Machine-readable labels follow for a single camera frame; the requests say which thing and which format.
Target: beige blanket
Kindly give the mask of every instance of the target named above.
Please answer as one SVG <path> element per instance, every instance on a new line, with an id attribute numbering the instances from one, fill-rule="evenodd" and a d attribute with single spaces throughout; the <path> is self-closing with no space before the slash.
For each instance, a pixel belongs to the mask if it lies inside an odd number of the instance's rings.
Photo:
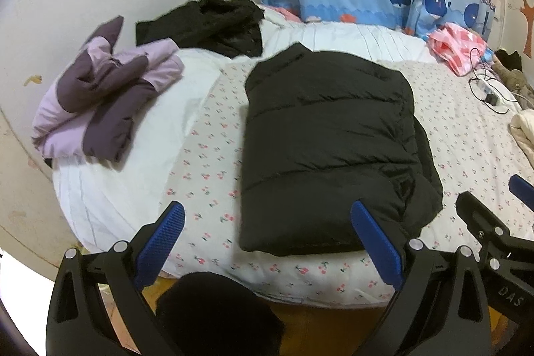
<path id="1" fill-rule="evenodd" d="M 525 109 L 510 121 L 510 133 L 534 167 L 534 109 Z"/>

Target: brown plush toy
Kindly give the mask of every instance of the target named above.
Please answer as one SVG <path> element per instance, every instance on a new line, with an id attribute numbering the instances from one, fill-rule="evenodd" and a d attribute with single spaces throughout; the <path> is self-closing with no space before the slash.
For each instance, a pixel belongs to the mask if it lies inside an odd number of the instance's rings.
<path id="1" fill-rule="evenodd" d="M 529 104 L 524 98 L 517 97 L 516 100 L 521 106 L 521 109 L 532 108 L 534 106 L 534 89 L 528 84 L 527 78 L 523 72 L 519 70 L 507 70 L 495 55 L 493 55 L 493 62 L 495 62 L 495 64 L 493 64 L 491 68 L 497 73 L 506 88 L 513 93 L 527 98 L 531 102 L 531 104 Z"/>

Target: pink checkered cloth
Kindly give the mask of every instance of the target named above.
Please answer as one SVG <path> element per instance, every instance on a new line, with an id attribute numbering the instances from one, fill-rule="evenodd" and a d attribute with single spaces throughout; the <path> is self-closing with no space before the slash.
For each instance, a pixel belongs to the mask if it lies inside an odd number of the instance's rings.
<path id="1" fill-rule="evenodd" d="M 457 76 L 468 74 L 479 62 L 479 52 L 483 56 L 486 42 L 477 34 L 455 24 L 445 23 L 428 36 L 428 46 L 440 58 L 445 59 Z"/>

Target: cherry print sheet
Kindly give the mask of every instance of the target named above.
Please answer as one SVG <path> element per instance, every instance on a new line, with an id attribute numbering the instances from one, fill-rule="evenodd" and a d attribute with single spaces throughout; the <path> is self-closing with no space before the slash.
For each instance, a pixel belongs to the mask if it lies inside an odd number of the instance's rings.
<path id="1" fill-rule="evenodd" d="M 458 193 L 471 191 L 511 230 L 534 239 L 532 213 L 508 192 L 511 175 L 534 181 L 522 151 L 507 132 L 511 115 L 498 115 L 474 99 L 465 78 L 445 65 L 382 62 L 404 73 L 413 88 L 416 116 L 425 128 L 443 182 L 444 209 L 423 229 L 434 249 L 478 250 L 455 213 Z M 254 62 L 225 67 L 185 140 L 170 173 L 161 210 L 182 202 L 186 226 L 164 270 L 222 273 L 271 299 L 326 307 L 363 307 L 389 300 L 366 252 L 277 258 L 239 249 L 239 176 L 247 98 L 244 80 Z"/>

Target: purple jacket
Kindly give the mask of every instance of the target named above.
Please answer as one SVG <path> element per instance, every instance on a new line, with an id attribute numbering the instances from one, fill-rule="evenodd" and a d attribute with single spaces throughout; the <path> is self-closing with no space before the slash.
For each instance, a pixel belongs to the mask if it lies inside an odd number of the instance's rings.
<path id="1" fill-rule="evenodd" d="M 44 158 L 119 161 L 135 113 L 181 77 L 184 65 L 171 39 L 113 54 L 122 24 L 119 16 L 99 26 L 41 100 L 32 140 Z"/>

